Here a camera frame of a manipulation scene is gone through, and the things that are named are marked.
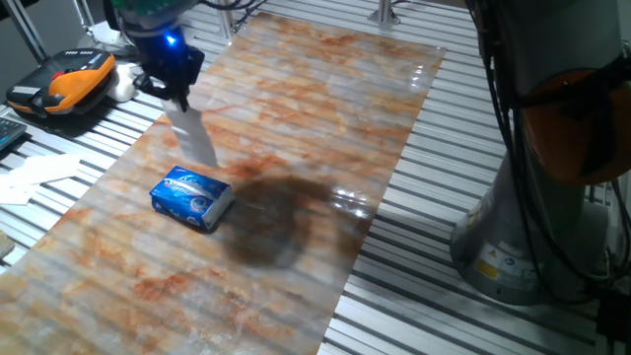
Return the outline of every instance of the aluminum slatted table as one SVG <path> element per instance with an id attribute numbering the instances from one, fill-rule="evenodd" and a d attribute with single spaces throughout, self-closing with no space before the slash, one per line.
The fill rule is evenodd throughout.
<path id="1" fill-rule="evenodd" d="M 401 24 L 367 20 L 377 0 L 270 0 L 261 10 L 448 49 L 331 320 L 320 354 L 624 354 L 596 333 L 598 303 L 559 309 L 513 307 L 463 283 L 452 266 L 452 227 L 489 188 L 504 155 L 473 23 L 465 9 L 414 1 L 396 7 Z M 228 41 L 214 10 L 183 15 L 203 69 Z M 162 114 L 142 93 L 105 100 L 79 136 L 29 125 L 5 153 L 0 173 L 31 156 L 79 153 L 76 177 L 44 184 L 27 206 L 0 206 L 0 229 L 17 242 L 0 272 L 17 262 L 144 130 Z M 0 106 L 0 116 L 21 120 Z M 596 191 L 601 200 L 603 190 Z"/>

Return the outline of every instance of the marble-patterned mat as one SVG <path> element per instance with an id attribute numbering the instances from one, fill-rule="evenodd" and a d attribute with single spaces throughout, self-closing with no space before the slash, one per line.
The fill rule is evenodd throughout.
<path id="1" fill-rule="evenodd" d="M 444 52 L 257 16 L 189 98 L 220 168 L 160 118 L 0 276 L 0 354 L 315 353 Z M 215 231 L 153 211 L 174 165 L 233 186 Z"/>

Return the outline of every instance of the blue led light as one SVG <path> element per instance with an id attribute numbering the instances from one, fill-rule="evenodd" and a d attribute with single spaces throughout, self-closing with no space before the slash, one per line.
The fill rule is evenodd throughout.
<path id="1" fill-rule="evenodd" d="M 167 42 L 169 43 L 169 45 L 173 46 L 174 44 L 177 43 L 177 39 L 175 39 L 174 37 L 167 35 Z"/>

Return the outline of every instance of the cable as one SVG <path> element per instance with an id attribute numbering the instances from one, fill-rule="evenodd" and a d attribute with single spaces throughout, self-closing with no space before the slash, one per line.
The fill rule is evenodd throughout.
<path id="1" fill-rule="evenodd" d="M 245 15 L 243 17 L 241 17 L 240 19 L 235 21 L 235 26 L 240 26 L 240 25 L 244 24 L 245 20 L 247 20 L 247 18 L 249 18 L 254 11 L 256 11 L 259 7 L 261 7 L 267 1 L 268 0 L 263 0 L 263 1 L 259 2 L 258 4 L 252 6 L 251 8 L 245 10 Z"/>
<path id="2" fill-rule="evenodd" d="M 596 190 L 596 187 L 593 185 L 590 185 L 590 199 L 589 199 L 590 203 L 594 203 L 595 194 L 596 194 L 595 190 Z"/>
<path id="3" fill-rule="evenodd" d="M 617 179 L 614 179 L 611 182 L 611 187 L 613 187 L 613 193 L 615 194 L 615 198 L 618 200 L 618 207 L 620 208 L 620 217 L 622 218 L 622 229 L 624 233 L 624 256 L 622 257 L 620 272 L 616 275 L 616 277 L 621 278 L 628 272 L 629 252 L 631 249 L 631 232 L 629 232 L 629 228 L 631 228 L 631 218 L 629 217 L 629 211 L 627 211 L 627 207 L 622 199 L 620 184 Z"/>
<path id="4" fill-rule="evenodd" d="M 228 5 L 220 5 L 220 4 L 215 4 L 214 2 L 211 2 L 209 0 L 199 0 L 199 4 L 206 5 L 208 7 L 211 7 L 219 11 L 233 11 L 233 10 L 246 9 L 255 2 L 256 0 L 249 0 L 245 5 L 241 5 L 241 0 L 235 0 Z"/>
<path id="5" fill-rule="evenodd" d="M 495 55 L 496 62 L 500 62 L 501 59 L 498 58 L 498 55 Z M 507 157 L 509 159 L 509 164 L 511 167 L 511 172 L 513 175 L 513 183 L 515 189 L 516 199 L 518 200 L 520 216 L 522 219 L 525 235 L 526 235 L 526 243 L 528 246 L 528 251 L 530 252 L 530 257 L 532 258 L 534 272 L 539 280 L 539 284 L 543 291 L 545 291 L 554 301 L 562 304 L 581 304 L 592 300 L 594 297 L 589 296 L 586 299 L 581 300 L 564 300 L 556 296 L 552 290 L 545 284 L 543 281 L 543 277 L 541 274 L 541 270 L 539 268 L 538 260 L 536 258 L 536 254 L 534 251 L 534 246 L 532 242 L 532 237 L 530 233 L 530 227 L 528 224 L 528 219 L 526 216 L 526 210 L 528 210 L 531 218 L 534 220 L 537 228 L 544 235 L 544 239 L 548 243 L 552 252 L 557 256 L 561 261 L 565 264 L 565 266 L 570 269 L 572 273 L 577 275 L 580 279 L 586 282 L 588 288 L 593 288 L 596 285 L 602 283 L 602 280 L 594 280 L 580 270 L 569 260 L 567 255 L 563 252 L 561 248 L 556 245 L 556 243 L 551 239 L 551 237 L 547 234 L 545 228 L 543 227 L 538 213 L 536 212 L 536 208 L 534 207 L 533 201 L 531 201 L 531 194 L 528 191 L 527 187 L 527 169 L 526 169 L 526 151 L 525 144 L 522 141 L 523 134 L 521 131 L 521 125 L 518 120 L 515 118 L 514 128 L 515 128 L 515 137 L 516 137 L 516 147 L 518 148 L 518 155 L 515 154 L 514 145 L 513 145 L 513 134 L 511 131 L 511 121 L 509 118 L 509 108 L 506 105 L 500 106 L 498 95 L 496 92 L 495 84 L 494 84 L 494 72 L 491 69 L 491 60 L 490 58 L 485 59 L 485 69 L 486 76 L 489 85 L 489 90 L 491 92 L 491 98 L 493 103 L 493 108 L 495 111 L 496 119 L 498 122 L 498 126 L 500 128 L 500 133 L 504 139 L 504 143 L 507 148 Z"/>

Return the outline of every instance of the small blue box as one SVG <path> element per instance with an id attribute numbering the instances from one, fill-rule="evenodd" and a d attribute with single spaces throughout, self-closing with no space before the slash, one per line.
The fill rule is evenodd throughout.
<path id="1" fill-rule="evenodd" d="M 171 169 L 149 194 L 156 211 L 205 230 L 235 199 L 228 184 L 182 167 Z"/>

